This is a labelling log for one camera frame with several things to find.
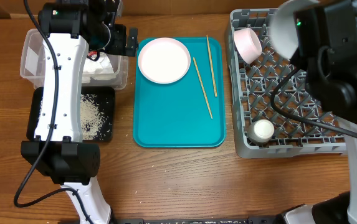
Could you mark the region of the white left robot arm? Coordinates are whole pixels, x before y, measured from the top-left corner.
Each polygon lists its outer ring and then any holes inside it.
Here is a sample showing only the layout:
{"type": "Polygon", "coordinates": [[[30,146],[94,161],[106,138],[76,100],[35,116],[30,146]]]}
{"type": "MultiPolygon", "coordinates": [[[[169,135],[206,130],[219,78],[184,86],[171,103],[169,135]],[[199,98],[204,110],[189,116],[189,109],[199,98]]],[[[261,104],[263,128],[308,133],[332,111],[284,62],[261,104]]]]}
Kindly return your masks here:
{"type": "Polygon", "coordinates": [[[138,31],[117,24],[123,4],[113,0],[45,3],[31,21],[42,36],[45,80],[34,136],[21,144],[23,158],[70,197],[80,223],[115,223],[97,174],[100,148],[83,141],[80,98],[91,51],[134,57],[138,31]]]}

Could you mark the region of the white bowl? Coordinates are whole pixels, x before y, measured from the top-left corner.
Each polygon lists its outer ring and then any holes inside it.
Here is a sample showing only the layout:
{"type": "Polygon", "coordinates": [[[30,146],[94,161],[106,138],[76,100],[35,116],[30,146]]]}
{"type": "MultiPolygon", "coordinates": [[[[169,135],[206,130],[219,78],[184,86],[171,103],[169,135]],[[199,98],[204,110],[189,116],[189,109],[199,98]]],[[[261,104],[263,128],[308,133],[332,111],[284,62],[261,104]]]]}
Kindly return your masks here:
{"type": "Polygon", "coordinates": [[[234,32],[234,43],[243,61],[251,64],[262,54],[262,46],[257,34],[251,28],[234,32]]]}

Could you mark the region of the red snack wrapper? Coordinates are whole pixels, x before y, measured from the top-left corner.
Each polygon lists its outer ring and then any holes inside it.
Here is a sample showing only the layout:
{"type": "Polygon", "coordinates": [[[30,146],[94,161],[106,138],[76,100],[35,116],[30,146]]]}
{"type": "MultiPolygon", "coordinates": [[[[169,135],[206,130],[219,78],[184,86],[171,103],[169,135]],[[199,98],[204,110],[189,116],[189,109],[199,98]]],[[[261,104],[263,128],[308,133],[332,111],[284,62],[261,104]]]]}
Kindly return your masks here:
{"type": "Polygon", "coordinates": [[[91,61],[96,62],[100,58],[100,53],[97,51],[91,51],[88,53],[87,58],[91,61]]]}

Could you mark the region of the large white plate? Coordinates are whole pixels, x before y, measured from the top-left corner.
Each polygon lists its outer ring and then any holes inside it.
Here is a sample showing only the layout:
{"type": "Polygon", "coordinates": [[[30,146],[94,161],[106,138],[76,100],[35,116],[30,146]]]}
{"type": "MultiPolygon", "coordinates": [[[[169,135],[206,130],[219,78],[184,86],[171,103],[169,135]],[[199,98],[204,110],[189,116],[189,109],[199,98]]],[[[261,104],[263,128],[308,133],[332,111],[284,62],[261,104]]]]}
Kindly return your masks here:
{"type": "Polygon", "coordinates": [[[188,48],[177,39],[157,38],[143,46],[138,56],[138,68],[149,81],[171,84],[182,79],[191,66],[188,48]]]}

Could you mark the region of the white napkin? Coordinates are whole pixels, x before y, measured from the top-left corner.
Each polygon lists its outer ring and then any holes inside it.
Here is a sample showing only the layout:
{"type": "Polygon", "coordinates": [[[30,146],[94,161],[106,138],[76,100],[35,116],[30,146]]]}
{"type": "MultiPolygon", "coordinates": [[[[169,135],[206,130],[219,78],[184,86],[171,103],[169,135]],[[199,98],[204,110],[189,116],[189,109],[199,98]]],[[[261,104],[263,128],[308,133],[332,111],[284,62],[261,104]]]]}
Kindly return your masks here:
{"type": "Polygon", "coordinates": [[[104,81],[116,77],[110,56],[101,52],[100,58],[94,62],[86,58],[83,68],[82,83],[90,83],[91,79],[104,81]]]}

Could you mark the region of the white paper cup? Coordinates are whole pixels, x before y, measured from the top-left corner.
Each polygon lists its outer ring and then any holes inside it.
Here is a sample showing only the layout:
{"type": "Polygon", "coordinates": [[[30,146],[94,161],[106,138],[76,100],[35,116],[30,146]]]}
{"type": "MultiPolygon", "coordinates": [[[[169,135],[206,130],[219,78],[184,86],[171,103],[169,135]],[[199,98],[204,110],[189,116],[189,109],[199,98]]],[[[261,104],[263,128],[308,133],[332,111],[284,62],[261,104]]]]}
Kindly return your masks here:
{"type": "Polygon", "coordinates": [[[267,119],[260,119],[253,122],[247,131],[248,138],[255,144],[265,144],[274,135],[275,128],[272,122],[267,119]]]}

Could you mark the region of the small grey rice bowl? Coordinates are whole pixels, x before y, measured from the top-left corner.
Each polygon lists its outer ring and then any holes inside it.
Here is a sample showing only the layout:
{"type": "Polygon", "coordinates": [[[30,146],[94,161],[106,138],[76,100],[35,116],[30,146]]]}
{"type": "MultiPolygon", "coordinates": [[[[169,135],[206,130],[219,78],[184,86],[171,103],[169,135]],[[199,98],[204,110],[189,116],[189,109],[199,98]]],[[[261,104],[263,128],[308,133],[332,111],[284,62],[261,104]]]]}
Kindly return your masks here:
{"type": "Polygon", "coordinates": [[[278,7],[270,21],[269,37],[273,49],[283,58],[291,59],[298,48],[298,37],[293,13],[317,0],[290,0],[278,7]]]}

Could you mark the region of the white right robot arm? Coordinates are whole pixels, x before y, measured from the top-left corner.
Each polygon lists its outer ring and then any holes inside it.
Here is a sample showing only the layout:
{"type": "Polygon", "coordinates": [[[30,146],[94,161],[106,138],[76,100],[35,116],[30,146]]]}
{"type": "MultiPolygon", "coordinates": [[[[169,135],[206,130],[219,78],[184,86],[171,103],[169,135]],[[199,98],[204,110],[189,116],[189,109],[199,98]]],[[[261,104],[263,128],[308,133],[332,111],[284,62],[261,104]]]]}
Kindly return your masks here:
{"type": "Polygon", "coordinates": [[[270,23],[273,48],[306,72],[306,90],[338,125],[286,118],[345,137],[350,191],[282,214],[284,223],[357,223],[357,1],[287,1],[270,23]]]}

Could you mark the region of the wooden chopstick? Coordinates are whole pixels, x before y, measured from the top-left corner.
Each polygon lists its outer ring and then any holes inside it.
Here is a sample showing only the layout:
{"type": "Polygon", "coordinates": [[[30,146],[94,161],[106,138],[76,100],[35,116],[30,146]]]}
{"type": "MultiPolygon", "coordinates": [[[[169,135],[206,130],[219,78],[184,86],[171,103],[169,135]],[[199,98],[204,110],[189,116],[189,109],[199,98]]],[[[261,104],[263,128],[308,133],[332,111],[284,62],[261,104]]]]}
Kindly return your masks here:
{"type": "Polygon", "coordinates": [[[216,80],[215,80],[215,76],[214,76],[214,66],[213,66],[213,61],[212,61],[211,46],[210,46],[209,36],[208,35],[206,35],[206,42],[207,42],[207,50],[208,50],[208,55],[209,55],[209,63],[210,63],[210,69],[211,69],[214,96],[217,98],[216,80]]]}
{"type": "Polygon", "coordinates": [[[203,82],[202,82],[201,74],[199,72],[198,64],[197,64],[197,61],[196,61],[195,57],[193,57],[193,62],[194,62],[194,66],[195,66],[195,69],[196,69],[196,72],[197,72],[197,75],[198,75],[199,83],[200,83],[200,86],[201,86],[202,93],[204,95],[204,100],[205,100],[205,103],[206,103],[210,118],[213,119],[211,107],[209,105],[209,100],[208,100],[208,97],[207,97],[207,94],[206,94],[206,91],[205,91],[205,88],[204,88],[204,85],[203,85],[203,82]]]}

